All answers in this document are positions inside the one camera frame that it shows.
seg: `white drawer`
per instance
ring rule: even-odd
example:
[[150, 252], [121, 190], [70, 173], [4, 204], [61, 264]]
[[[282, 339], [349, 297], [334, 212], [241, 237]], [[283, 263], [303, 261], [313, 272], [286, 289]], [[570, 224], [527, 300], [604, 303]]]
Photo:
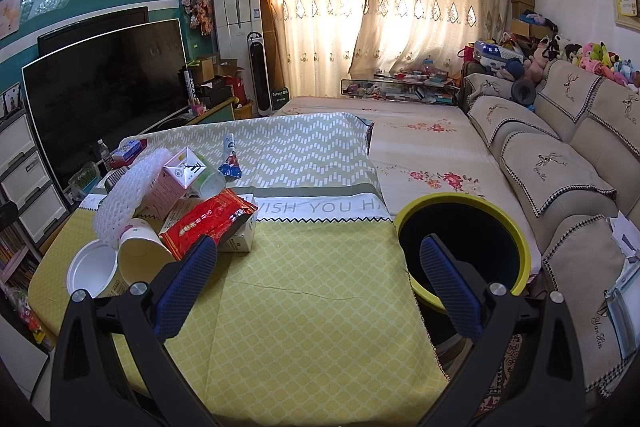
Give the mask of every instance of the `white drawer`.
[[6, 171], [16, 158], [26, 154], [34, 146], [27, 116], [22, 115], [0, 133], [0, 174]]
[[2, 182], [2, 188], [10, 200], [22, 207], [29, 197], [49, 181], [40, 153], [34, 152], [15, 168]]
[[49, 185], [49, 188], [20, 214], [20, 221], [33, 239], [33, 242], [37, 243], [42, 239], [47, 227], [64, 216], [65, 212], [64, 203], [58, 197], [53, 185]]

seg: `embroidered deer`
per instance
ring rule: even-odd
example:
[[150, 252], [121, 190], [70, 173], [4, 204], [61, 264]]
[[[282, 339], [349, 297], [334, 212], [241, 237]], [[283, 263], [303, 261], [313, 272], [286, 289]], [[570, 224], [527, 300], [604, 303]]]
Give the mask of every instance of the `embroidered deer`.
[[578, 80], [578, 75], [575, 73], [569, 74], [566, 78], [566, 82], [563, 84], [564, 87], [566, 87], [565, 89], [565, 93], [568, 94], [569, 91], [571, 91], [571, 84], [573, 82], [575, 82], [576, 80]]
[[631, 112], [631, 107], [634, 102], [640, 102], [640, 97], [636, 94], [630, 94], [626, 97], [626, 100], [623, 100], [622, 103], [626, 105], [625, 113]]
[[566, 165], [565, 162], [561, 162], [559, 160], [559, 158], [562, 158], [562, 156], [554, 152], [552, 152], [548, 156], [543, 156], [542, 154], [539, 154], [538, 158], [540, 158], [540, 161], [536, 163], [536, 167], [544, 167], [545, 165], [551, 162], [557, 163], [558, 165]]
[[480, 87], [487, 87], [487, 88], [491, 87], [496, 93], [500, 94], [501, 91], [496, 87], [497, 85], [498, 85], [497, 82], [492, 82], [491, 80], [487, 79], [482, 84], [480, 84]]
[[491, 115], [492, 113], [496, 110], [496, 109], [507, 109], [506, 107], [504, 107], [503, 105], [500, 105], [499, 103], [492, 105], [492, 107], [489, 108], [489, 111], [487, 111], [486, 114], [486, 121], [491, 123]]

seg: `white foam fruit net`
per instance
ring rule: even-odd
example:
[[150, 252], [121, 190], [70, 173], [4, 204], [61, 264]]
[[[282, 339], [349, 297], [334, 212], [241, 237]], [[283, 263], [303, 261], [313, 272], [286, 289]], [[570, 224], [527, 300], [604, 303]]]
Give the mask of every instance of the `white foam fruit net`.
[[118, 183], [100, 202], [94, 218], [94, 232], [102, 242], [113, 250], [118, 249], [118, 242], [124, 229], [158, 178], [162, 166], [172, 158], [165, 148], [149, 153], [125, 172]]

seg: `black tv screen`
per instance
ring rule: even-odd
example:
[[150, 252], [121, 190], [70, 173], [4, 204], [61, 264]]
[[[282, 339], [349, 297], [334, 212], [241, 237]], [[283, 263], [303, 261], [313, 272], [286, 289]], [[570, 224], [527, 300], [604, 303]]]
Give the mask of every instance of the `black tv screen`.
[[183, 110], [187, 90], [178, 20], [132, 26], [77, 42], [22, 68], [33, 124], [60, 187], [98, 140], [117, 148]]

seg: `floral bedsheet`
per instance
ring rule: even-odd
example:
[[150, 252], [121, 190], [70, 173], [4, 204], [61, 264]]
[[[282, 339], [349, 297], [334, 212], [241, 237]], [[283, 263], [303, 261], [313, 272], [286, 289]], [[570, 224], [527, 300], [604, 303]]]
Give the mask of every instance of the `floral bedsheet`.
[[369, 159], [376, 166], [392, 216], [416, 198], [434, 192], [464, 192], [484, 198], [517, 222], [529, 245], [531, 274], [540, 271], [540, 250], [522, 208], [495, 159], [459, 108], [298, 96], [278, 114], [334, 111], [348, 111], [375, 123]]

